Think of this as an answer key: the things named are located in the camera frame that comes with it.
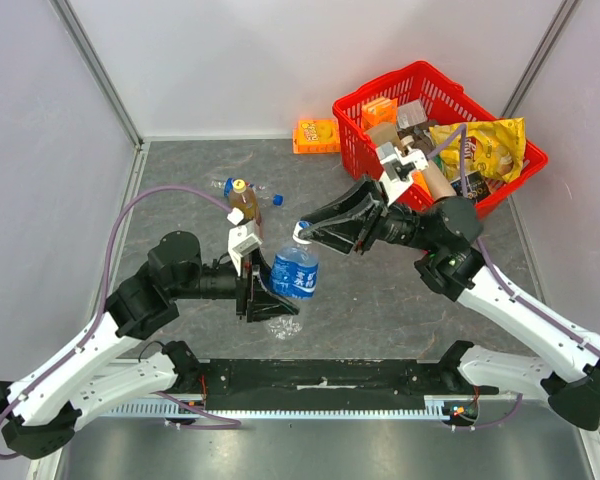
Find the blue Pocari Sweat bottle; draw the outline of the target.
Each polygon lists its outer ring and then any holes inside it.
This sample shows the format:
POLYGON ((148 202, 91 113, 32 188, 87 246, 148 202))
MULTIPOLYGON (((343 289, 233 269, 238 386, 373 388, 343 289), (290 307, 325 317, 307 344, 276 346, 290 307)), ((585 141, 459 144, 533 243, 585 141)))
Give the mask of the blue Pocari Sweat bottle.
POLYGON ((319 258, 310 242, 296 234, 276 252, 270 277, 271 290, 299 308, 297 314, 283 314, 266 323, 277 340, 297 336, 306 324, 318 283, 319 258))

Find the white blue bottle cap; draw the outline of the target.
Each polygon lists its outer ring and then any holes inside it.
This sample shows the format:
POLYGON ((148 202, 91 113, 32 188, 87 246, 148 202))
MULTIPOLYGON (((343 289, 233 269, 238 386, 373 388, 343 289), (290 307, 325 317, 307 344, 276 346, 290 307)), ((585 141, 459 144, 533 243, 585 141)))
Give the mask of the white blue bottle cap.
POLYGON ((302 237, 302 232, 309 228, 311 226, 310 222, 307 221, 298 221, 294 227, 294 231, 293 231, 293 235, 292 235, 292 239, 301 245, 310 245, 312 243, 311 240, 307 240, 306 238, 302 237))

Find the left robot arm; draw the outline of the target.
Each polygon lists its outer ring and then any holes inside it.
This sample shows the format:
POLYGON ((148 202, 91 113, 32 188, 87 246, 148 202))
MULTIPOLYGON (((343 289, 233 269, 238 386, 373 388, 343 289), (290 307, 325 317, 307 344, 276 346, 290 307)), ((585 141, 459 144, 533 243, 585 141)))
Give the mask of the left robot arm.
POLYGON ((0 459, 43 458, 130 399, 198 391, 205 370, 183 341, 168 342, 116 374, 101 371, 177 319, 180 299, 233 300, 237 316, 249 322, 298 314, 296 304, 269 290, 269 274, 257 246, 238 264, 217 259, 207 265, 194 234, 164 236, 72 341, 25 378, 0 381, 0 438, 9 450, 0 459))

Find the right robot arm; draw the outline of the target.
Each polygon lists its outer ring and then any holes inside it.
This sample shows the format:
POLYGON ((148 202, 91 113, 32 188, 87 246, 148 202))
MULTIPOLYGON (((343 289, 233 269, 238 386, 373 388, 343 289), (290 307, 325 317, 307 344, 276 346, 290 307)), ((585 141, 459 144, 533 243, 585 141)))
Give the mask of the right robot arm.
POLYGON ((506 330, 533 356, 497 354, 466 341, 458 359, 438 368, 447 392, 471 384, 546 401, 570 424, 600 427, 600 335, 565 319, 508 279, 483 251, 483 226, 470 200, 443 197, 423 212, 394 202, 386 181, 362 177, 345 194, 302 216, 303 240, 342 254, 368 251, 377 241, 424 252, 416 261, 434 293, 473 310, 506 330))

